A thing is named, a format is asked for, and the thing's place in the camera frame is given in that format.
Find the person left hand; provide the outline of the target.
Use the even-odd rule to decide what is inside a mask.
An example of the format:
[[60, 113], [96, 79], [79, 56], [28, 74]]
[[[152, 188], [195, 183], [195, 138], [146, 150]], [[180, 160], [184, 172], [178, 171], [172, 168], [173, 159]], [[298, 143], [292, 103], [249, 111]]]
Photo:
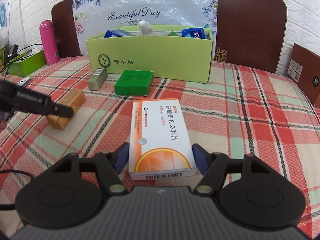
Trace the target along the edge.
[[5, 130], [7, 123], [5, 120], [0, 121], [0, 130]]

